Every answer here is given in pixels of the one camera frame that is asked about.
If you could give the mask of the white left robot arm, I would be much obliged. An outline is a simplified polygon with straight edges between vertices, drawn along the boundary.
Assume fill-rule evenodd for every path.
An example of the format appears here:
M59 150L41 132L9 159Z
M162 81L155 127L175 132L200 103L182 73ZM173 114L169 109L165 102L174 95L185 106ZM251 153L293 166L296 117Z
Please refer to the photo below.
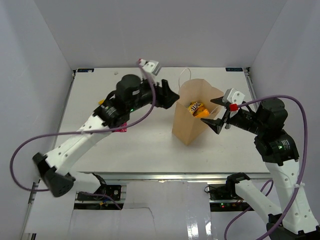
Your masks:
M103 138L127 127L132 112L148 104L169 109L179 98L165 79L153 82L134 74L123 76L70 138L45 154L38 152L33 156L41 180L54 197L65 195L76 181L70 173L72 166Z

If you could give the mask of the pink red candy packet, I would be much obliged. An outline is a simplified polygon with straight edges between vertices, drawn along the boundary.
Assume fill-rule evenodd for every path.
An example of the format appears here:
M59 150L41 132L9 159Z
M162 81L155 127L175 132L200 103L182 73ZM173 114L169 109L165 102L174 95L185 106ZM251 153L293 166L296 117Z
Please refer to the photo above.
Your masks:
M116 130L114 130L113 132L118 132L118 133L125 133L125 132L127 132L127 123L125 122L125 123L123 123L120 127L118 127L118 129L116 129Z

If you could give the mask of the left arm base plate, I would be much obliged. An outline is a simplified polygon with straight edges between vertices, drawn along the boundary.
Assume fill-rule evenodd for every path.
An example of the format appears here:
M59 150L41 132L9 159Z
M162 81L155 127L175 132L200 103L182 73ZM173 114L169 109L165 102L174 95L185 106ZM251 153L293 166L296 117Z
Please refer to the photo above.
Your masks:
M110 201L112 198L114 201L121 199L122 186L121 185L103 185L98 188L94 193L79 192L76 196L78 201Z

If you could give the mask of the large orange gummy bag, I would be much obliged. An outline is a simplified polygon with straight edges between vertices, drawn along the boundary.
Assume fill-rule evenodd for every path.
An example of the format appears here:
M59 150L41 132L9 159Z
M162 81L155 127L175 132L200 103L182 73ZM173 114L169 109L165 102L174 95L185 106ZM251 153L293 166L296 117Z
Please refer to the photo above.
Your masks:
M202 107L195 110L193 113L193 116L195 118L205 118L205 117L208 117L210 114L211 113L209 112L208 109Z

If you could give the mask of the yellow snack bar wrapper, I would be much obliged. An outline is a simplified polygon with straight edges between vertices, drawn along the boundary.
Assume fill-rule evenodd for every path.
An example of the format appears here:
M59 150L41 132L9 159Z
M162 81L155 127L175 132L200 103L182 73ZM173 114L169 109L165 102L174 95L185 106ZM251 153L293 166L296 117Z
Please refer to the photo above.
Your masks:
M202 107L204 104L202 102L192 101L188 106L188 111L193 115L197 109Z

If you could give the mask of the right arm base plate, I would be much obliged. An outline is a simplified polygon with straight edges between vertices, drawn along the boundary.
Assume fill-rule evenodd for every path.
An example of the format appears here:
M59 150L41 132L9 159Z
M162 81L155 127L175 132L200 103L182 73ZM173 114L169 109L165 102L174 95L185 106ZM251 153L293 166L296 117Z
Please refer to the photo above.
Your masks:
M209 184L204 187L209 196L211 212L243 212L250 205L239 197L232 197L224 184Z

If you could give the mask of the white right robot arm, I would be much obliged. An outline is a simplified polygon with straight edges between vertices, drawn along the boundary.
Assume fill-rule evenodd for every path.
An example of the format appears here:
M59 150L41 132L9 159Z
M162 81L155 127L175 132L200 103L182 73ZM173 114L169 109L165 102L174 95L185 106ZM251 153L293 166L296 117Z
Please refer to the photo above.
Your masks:
M265 163L273 183L279 205L270 201L243 172L227 177L226 195L244 199L266 225L264 238L272 240L317 240L320 225L314 217L304 190L302 178L307 156L299 155L294 139L284 130L288 117L284 95L271 95L257 99L256 111L244 110L246 102L212 99L225 107L219 119L203 119L215 133L224 125L231 125L253 133L254 145Z

